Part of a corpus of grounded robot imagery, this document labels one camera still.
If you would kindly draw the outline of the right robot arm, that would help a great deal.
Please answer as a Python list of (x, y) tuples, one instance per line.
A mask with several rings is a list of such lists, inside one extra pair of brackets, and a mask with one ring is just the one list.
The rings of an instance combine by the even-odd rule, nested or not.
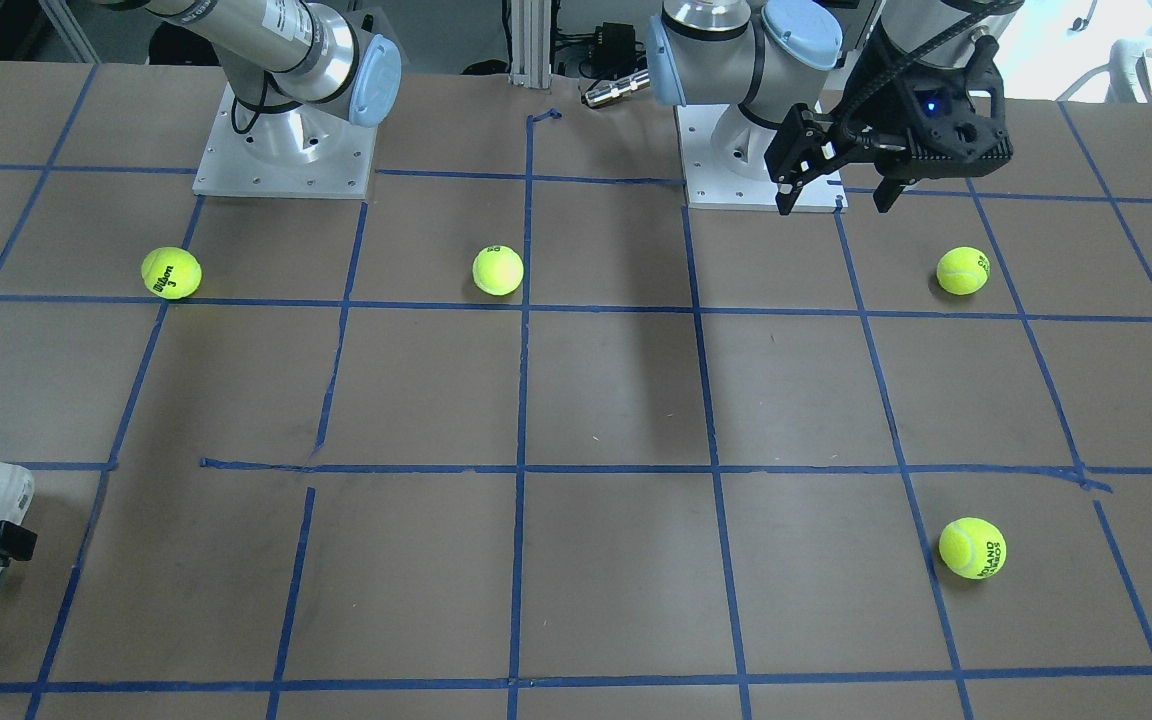
[[(230, 123), (219, 137), (247, 137), (291, 120), (329, 120), (328, 137), (319, 146), (326, 156), (312, 159), (310, 136), (300, 165), (291, 151), (238, 152), (273, 170), (264, 177), (270, 195), (273, 181), (296, 181), (326, 192), (335, 185), (361, 181), (370, 170), (347, 173), (339, 183), (323, 174), (324, 162), (370, 161), (374, 131), (387, 118), (401, 86), (401, 51), (382, 33), (357, 26), (338, 9), (306, 1), (93, 1), (111, 12), (145, 9), (157, 18), (210, 41), (230, 83), (238, 81), (237, 100), (221, 109), (241, 109), (242, 122)], [(0, 520), (0, 568), (33, 558), (37, 536), (20, 525), (20, 516)]]

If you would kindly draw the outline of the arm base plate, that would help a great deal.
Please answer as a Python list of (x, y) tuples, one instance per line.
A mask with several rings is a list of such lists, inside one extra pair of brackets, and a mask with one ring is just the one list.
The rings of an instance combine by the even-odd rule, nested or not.
[(736, 105), (677, 106), (675, 118), (690, 209), (776, 213), (778, 185), (764, 160), (772, 129)]
[(365, 200), (372, 177), (376, 129), (353, 126), (319, 109), (251, 113), (232, 88), (212, 120), (196, 170), (196, 195), (232, 199)]

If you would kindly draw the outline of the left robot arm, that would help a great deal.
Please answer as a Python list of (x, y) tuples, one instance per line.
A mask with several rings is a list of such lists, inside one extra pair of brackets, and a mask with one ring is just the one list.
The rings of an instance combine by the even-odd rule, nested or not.
[(646, 76), (676, 109), (692, 209), (842, 211), (841, 170), (878, 211), (922, 181), (1011, 161), (998, 36), (1018, 1), (664, 1)]

